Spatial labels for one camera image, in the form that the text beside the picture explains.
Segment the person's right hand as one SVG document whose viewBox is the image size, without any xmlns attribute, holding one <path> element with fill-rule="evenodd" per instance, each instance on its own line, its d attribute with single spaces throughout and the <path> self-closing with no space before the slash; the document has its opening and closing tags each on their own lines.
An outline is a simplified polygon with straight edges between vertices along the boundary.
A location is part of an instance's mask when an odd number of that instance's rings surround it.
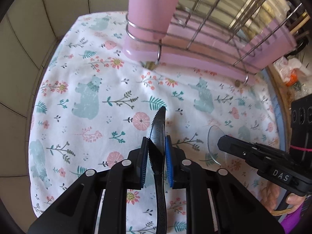
<svg viewBox="0 0 312 234">
<path fill-rule="evenodd" d="M 261 190 L 261 204 L 271 213 L 276 210 L 281 201 L 285 201 L 289 205 L 288 213 L 294 213 L 304 203 L 306 196 L 300 197 L 294 193 L 290 193 L 284 199 L 281 195 L 281 188 L 268 181 L 266 187 Z"/>
</svg>

